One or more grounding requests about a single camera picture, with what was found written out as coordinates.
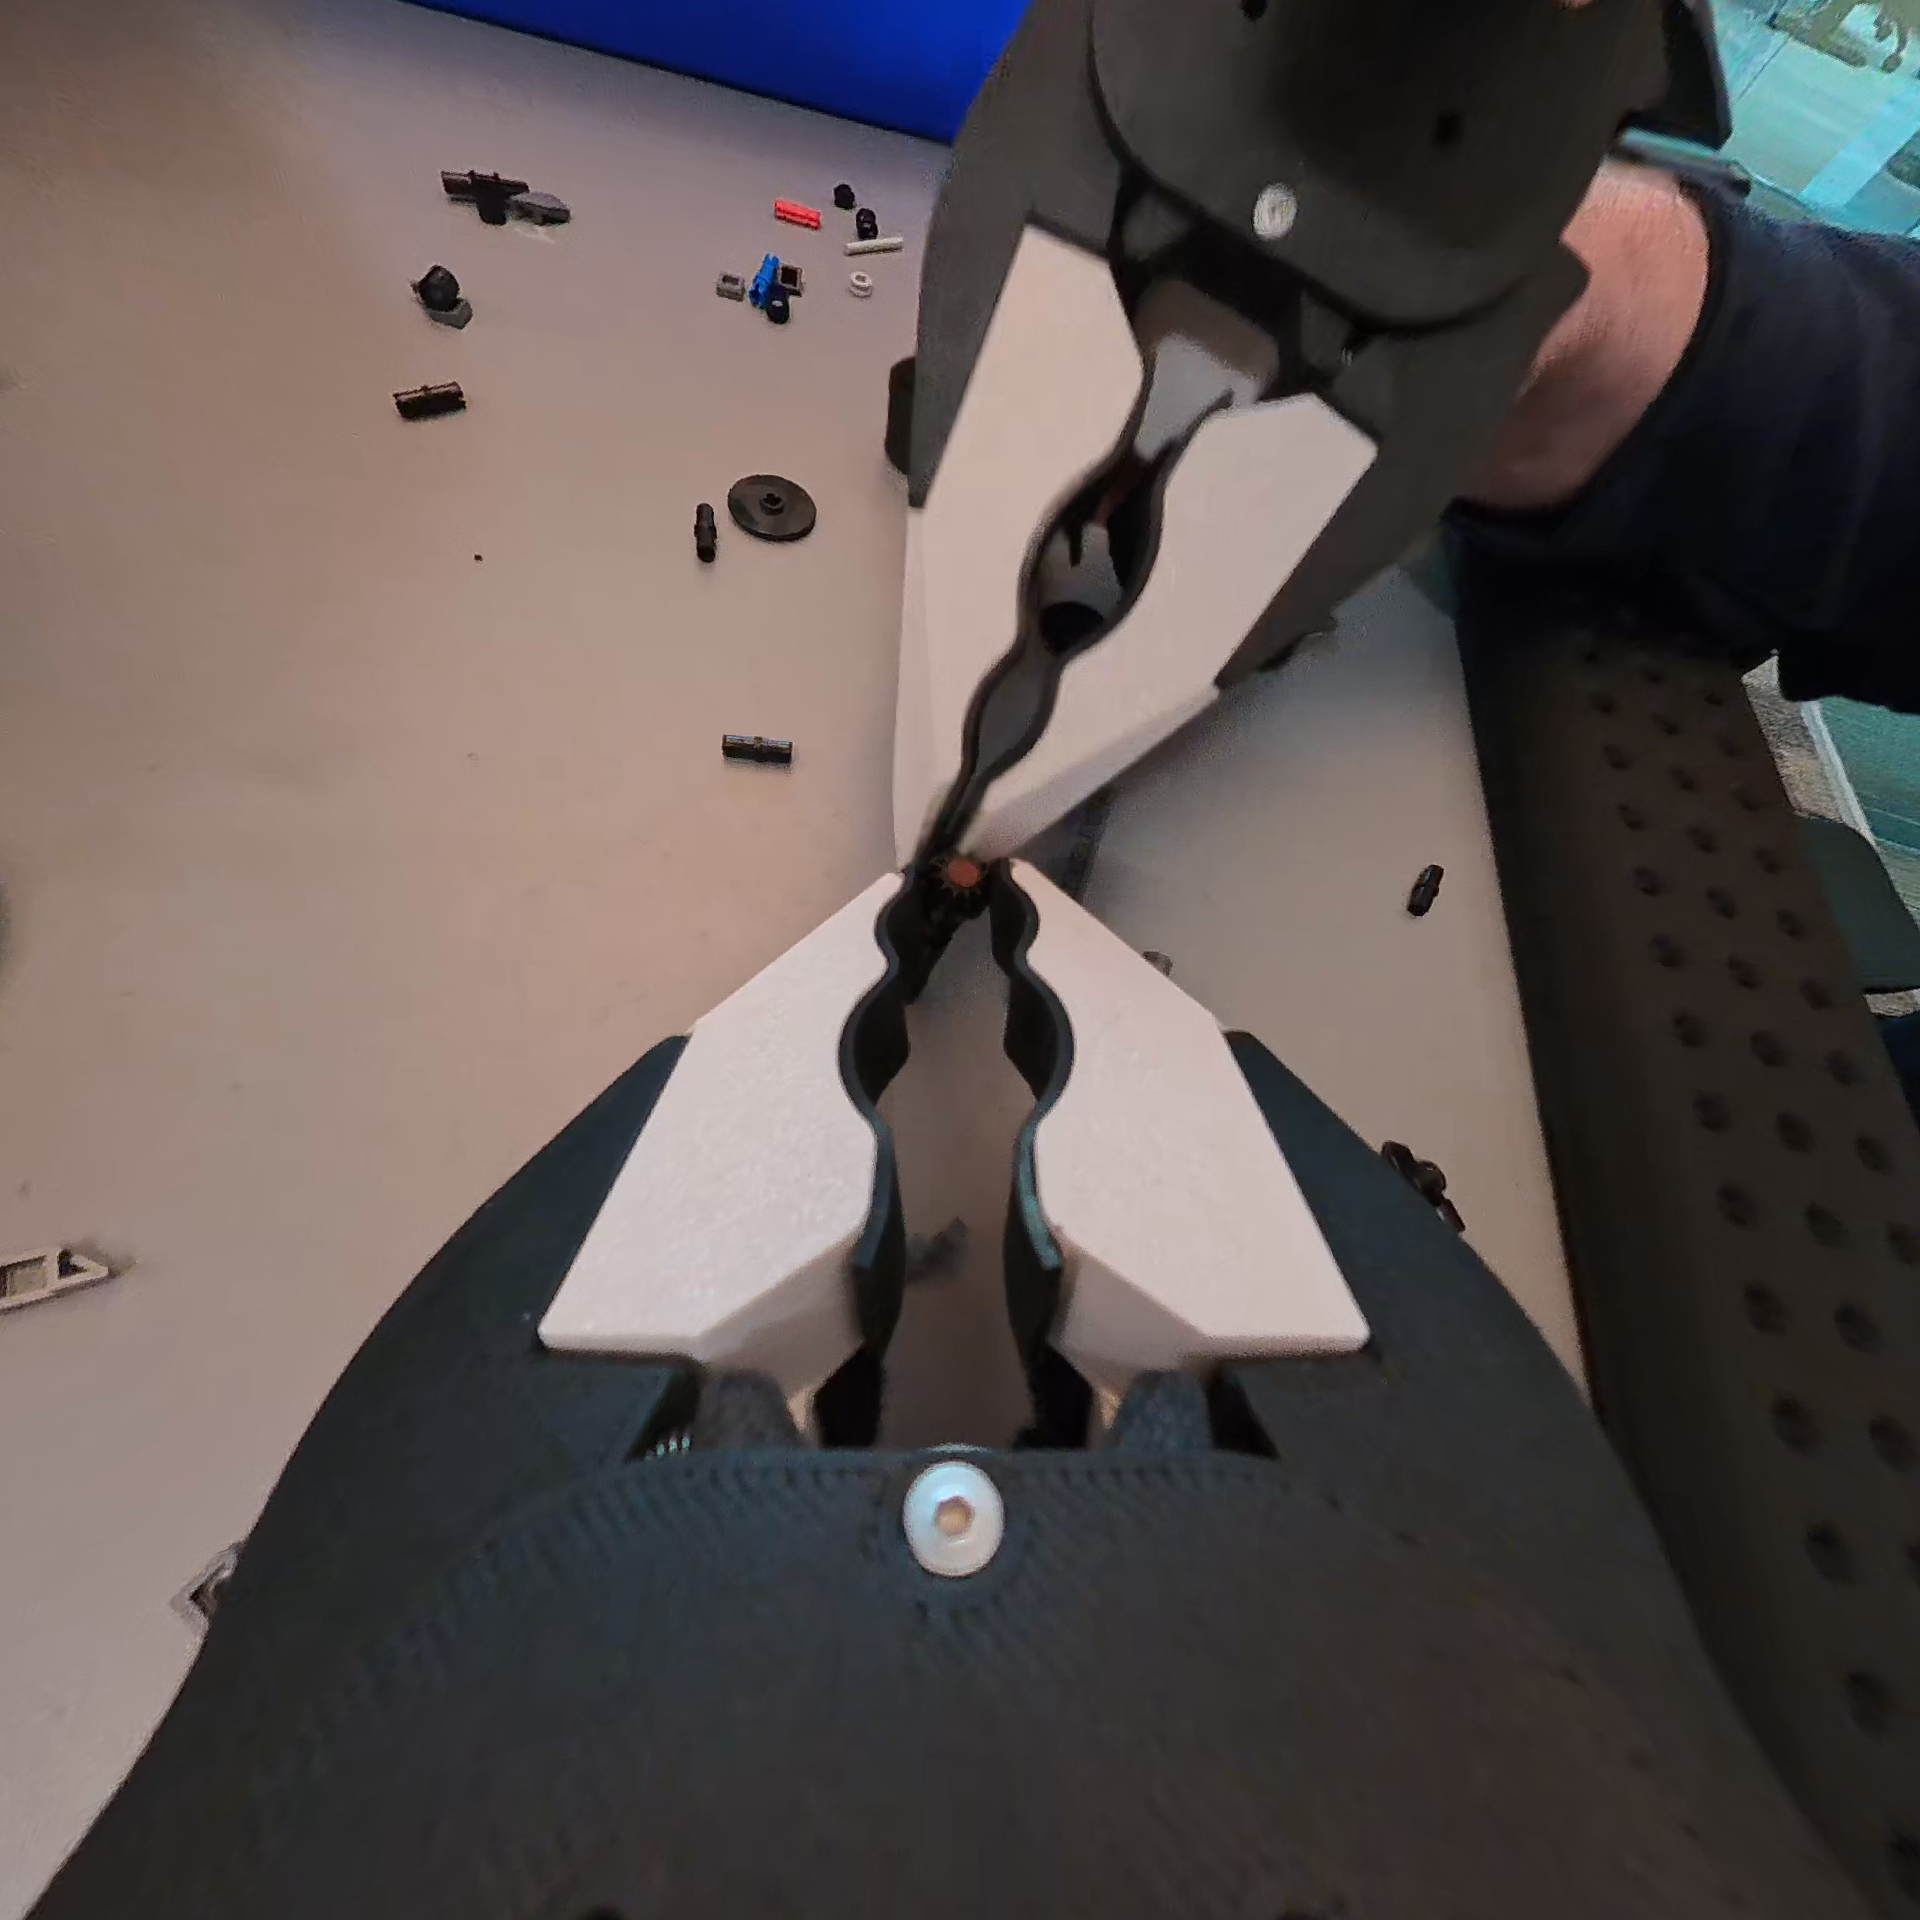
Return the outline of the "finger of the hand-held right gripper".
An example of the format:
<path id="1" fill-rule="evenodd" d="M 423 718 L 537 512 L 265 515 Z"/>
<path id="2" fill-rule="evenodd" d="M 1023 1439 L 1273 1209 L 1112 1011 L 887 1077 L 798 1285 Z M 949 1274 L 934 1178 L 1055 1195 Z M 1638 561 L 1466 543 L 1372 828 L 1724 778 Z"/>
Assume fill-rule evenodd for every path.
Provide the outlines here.
<path id="1" fill-rule="evenodd" d="M 1036 742 L 991 776 L 958 849 L 1023 849 L 1218 696 L 1218 679 L 1372 467 L 1318 397 L 1207 417 L 1161 494 L 1161 538 L 1116 624 L 1066 658 Z"/>
<path id="2" fill-rule="evenodd" d="M 971 715 L 1019 649 L 1044 529 L 1134 422 L 1146 369 L 1108 264 L 1025 227 L 902 563 L 891 759 L 896 864 L 925 855 L 968 780 Z"/>

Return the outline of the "blue plastic bin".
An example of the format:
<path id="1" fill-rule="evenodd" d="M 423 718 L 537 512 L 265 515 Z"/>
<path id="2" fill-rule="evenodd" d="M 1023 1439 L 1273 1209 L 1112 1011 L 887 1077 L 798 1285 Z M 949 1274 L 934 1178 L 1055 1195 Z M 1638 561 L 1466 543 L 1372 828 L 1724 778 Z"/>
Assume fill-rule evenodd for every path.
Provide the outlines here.
<path id="1" fill-rule="evenodd" d="M 429 3 L 879 129 L 953 140 L 1025 3 Z"/>

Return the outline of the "black lego connector assembly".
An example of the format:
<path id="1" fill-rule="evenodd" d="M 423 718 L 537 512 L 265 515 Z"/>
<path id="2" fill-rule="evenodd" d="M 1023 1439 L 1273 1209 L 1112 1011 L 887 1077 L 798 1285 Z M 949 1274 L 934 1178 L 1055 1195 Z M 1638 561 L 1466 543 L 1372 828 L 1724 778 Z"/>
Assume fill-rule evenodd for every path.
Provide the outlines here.
<path id="1" fill-rule="evenodd" d="M 1381 1159 L 1421 1195 L 1421 1202 L 1459 1237 L 1465 1237 L 1466 1225 L 1452 1205 L 1447 1178 L 1439 1169 L 1439 1163 L 1431 1163 L 1421 1156 L 1413 1153 L 1400 1140 L 1383 1140 L 1381 1142 Z"/>

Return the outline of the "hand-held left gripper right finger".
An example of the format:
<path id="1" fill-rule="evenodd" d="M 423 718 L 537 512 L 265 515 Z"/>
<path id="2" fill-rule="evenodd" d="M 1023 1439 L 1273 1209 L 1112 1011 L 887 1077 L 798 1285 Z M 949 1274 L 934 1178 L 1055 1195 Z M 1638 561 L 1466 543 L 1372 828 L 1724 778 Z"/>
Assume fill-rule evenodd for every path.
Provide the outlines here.
<path id="1" fill-rule="evenodd" d="M 1027 1092 L 1001 1241 L 1023 1443 L 1142 1381 L 1368 1344 L 1221 1023 L 1036 864 L 989 877 L 1001 1050 Z"/>

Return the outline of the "person's right hand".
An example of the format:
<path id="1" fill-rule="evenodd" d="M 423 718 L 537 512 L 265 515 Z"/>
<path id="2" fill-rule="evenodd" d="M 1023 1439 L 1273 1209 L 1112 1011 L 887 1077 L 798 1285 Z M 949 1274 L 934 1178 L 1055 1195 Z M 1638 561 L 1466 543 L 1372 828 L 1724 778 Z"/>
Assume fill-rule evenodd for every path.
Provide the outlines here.
<path id="1" fill-rule="evenodd" d="M 1568 504 L 1654 406 L 1706 307 L 1706 214 L 1667 170 L 1604 161 L 1562 238 L 1585 284 L 1547 329 L 1465 492 L 1475 510 Z"/>

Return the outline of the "black dimpled fabric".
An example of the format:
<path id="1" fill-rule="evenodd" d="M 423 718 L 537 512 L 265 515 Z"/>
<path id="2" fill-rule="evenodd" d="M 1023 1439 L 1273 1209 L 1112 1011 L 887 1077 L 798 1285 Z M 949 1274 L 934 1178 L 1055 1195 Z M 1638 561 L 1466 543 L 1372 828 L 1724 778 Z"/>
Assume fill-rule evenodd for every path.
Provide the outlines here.
<path id="1" fill-rule="evenodd" d="M 1772 1772 L 1916 1914 L 1916 1129 L 1740 676 L 1461 559 L 1588 1388 Z"/>

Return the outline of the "person's right forearm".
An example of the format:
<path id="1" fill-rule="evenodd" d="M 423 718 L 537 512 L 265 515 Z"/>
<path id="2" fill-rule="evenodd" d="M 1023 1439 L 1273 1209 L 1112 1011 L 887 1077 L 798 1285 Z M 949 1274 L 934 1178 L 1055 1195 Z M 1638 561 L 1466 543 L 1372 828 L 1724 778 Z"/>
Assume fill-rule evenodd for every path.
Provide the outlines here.
<path id="1" fill-rule="evenodd" d="M 1560 510 L 1459 496 L 1513 563 L 1671 588 L 1794 703 L 1916 714 L 1916 238 L 1778 220 L 1679 178 L 1706 307 L 1623 445 Z"/>

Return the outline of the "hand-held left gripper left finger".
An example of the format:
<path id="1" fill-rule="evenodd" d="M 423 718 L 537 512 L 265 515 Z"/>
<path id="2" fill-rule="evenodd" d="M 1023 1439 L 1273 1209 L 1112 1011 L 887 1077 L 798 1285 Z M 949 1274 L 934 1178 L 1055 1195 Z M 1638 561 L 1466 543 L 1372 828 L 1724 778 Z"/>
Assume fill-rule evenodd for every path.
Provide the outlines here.
<path id="1" fill-rule="evenodd" d="M 821 1443 L 875 1439 L 906 1241 L 879 1103 L 920 954 L 920 897 L 887 873 L 690 1024 L 545 1306 L 548 1351 L 760 1374 Z"/>

